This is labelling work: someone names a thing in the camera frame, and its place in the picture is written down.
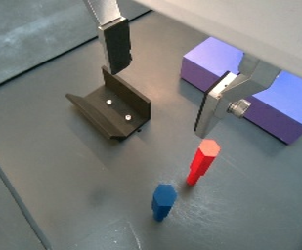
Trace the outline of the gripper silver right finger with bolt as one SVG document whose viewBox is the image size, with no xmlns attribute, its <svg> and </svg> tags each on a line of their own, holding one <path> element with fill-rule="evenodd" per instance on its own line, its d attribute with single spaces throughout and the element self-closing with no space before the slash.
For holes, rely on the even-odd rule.
<svg viewBox="0 0 302 250">
<path fill-rule="evenodd" d="M 243 54 L 239 73 L 226 71 L 204 93 L 195 134 L 204 138 L 216 122 L 231 113 L 242 117 L 251 103 L 247 97 L 264 91 L 280 73 L 280 69 L 250 54 Z"/>
</svg>

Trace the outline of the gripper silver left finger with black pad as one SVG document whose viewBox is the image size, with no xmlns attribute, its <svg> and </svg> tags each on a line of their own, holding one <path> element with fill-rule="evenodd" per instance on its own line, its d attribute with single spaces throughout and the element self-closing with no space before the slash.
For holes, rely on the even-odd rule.
<svg viewBox="0 0 302 250">
<path fill-rule="evenodd" d="M 120 14 L 116 0 L 83 1 L 96 24 L 107 68 L 111 74 L 116 74 L 132 60 L 128 20 Z"/>
</svg>

